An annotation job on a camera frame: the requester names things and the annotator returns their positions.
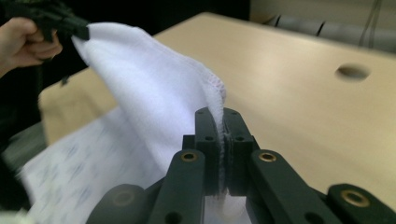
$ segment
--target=white towel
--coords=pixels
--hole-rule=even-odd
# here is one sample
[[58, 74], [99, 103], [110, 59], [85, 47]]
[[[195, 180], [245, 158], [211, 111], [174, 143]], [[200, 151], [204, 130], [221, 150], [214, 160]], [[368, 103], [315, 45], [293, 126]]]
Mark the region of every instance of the white towel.
[[137, 27], [95, 23], [90, 35], [90, 41], [73, 39], [80, 56], [107, 84], [165, 171], [183, 134], [194, 134], [196, 110], [208, 106], [222, 133], [224, 85], [201, 63]]
[[[109, 188], [148, 187], [165, 174], [183, 135], [194, 134], [194, 113], [202, 107], [222, 134], [225, 88], [203, 64], [137, 27], [102, 22], [89, 28], [89, 41], [73, 41], [119, 107], [25, 165], [23, 181], [35, 201], [30, 215], [40, 224], [83, 224]], [[240, 198], [206, 198], [205, 223], [247, 223], [241, 204]]]

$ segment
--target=table surface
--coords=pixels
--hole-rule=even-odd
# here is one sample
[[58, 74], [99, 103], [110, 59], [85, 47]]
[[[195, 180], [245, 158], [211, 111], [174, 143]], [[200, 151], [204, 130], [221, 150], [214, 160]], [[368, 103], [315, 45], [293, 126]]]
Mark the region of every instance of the table surface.
[[[227, 89], [261, 148], [322, 192], [349, 183], [396, 209], [396, 57], [203, 13], [155, 35], [202, 62]], [[364, 79], [342, 78], [354, 64]], [[117, 106], [90, 68], [40, 99], [50, 144]]]

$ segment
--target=human hand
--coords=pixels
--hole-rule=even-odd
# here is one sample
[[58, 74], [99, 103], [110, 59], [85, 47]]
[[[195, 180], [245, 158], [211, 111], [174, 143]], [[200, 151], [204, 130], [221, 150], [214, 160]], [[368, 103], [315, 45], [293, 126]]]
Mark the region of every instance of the human hand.
[[0, 27], [0, 77], [17, 67], [39, 65], [61, 53], [62, 45], [55, 32], [52, 43], [35, 23], [25, 18], [13, 18]]

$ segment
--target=round hole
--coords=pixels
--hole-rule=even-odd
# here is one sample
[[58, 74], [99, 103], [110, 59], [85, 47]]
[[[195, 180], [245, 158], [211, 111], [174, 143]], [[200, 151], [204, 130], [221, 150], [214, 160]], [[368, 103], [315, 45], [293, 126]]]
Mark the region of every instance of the round hole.
[[370, 75], [370, 71], [361, 65], [343, 64], [337, 69], [336, 74], [345, 80], [361, 81]]
[[305, 220], [307, 220], [310, 224], [324, 224], [323, 218], [315, 213], [305, 214]]
[[365, 197], [364, 195], [353, 189], [342, 190], [341, 197], [347, 203], [350, 203], [358, 207], [367, 207], [370, 205], [370, 201], [367, 199], [367, 197]]
[[274, 156], [271, 153], [268, 152], [264, 152], [262, 154], [260, 154], [260, 160], [262, 161], [276, 161], [276, 156]]
[[214, 139], [214, 138], [213, 138], [212, 136], [206, 136], [206, 137], [205, 137], [205, 140], [206, 140], [206, 141], [213, 141], [213, 139]]
[[113, 197], [114, 205], [124, 207], [134, 201], [134, 192], [131, 190], [123, 190], [117, 192]]
[[178, 224], [181, 222], [181, 219], [182, 219], [181, 214], [176, 212], [171, 212], [165, 216], [165, 224]]
[[198, 159], [198, 156], [195, 153], [186, 152], [181, 155], [181, 159], [183, 161], [196, 161]]

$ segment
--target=cable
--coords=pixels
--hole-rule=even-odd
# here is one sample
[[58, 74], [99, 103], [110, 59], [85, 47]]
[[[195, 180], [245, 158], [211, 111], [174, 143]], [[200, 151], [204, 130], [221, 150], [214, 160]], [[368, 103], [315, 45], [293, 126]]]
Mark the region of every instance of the cable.
[[282, 17], [282, 15], [279, 15], [277, 18], [276, 18], [276, 22], [275, 22], [275, 27], [277, 27], [278, 25], [279, 25], [279, 21], [280, 21], [280, 18]]
[[375, 35], [375, 27], [376, 27], [376, 23], [378, 21], [378, 15], [379, 15], [379, 9], [381, 7], [381, 3], [382, 0], [374, 0], [373, 2], [373, 6], [372, 9], [370, 11], [369, 17], [367, 18], [367, 22], [364, 26], [364, 29], [361, 33], [361, 39], [359, 40], [359, 46], [362, 47], [363, 46], [363, 42], [364, 42], [364, 37], [366, 36], [366, 32], [370, 27], [370, 23], [373, 21], [373, 25], [371, 28], [371, 33], [370, 33], [370, 45], [373, 46], [374, 44], [374, 35]]
[[326, 23], [326, 21], [324, 21], [324, 22], [319, 26], [319, 29], [318, 29], [318, 31], [317, 31], [317, 36], [320, 35], [320, 32], [321, 32], [321, 30], [323, 29], [324, 23]]
[[375, 28], [378, 23], [379, 12], [381, 11], [381, 4], [382, 4], [382, 0], [379, 0], [377, 3], [377, 6], [376, 6], [375, 16], [373, 18], [373, 24], [372, 24], [372, 28], [371, 28], [370, 36], [369, 36], [369, 48], [370, 49], [372, 49], [374, 47], [374, 43], [375, 43]]

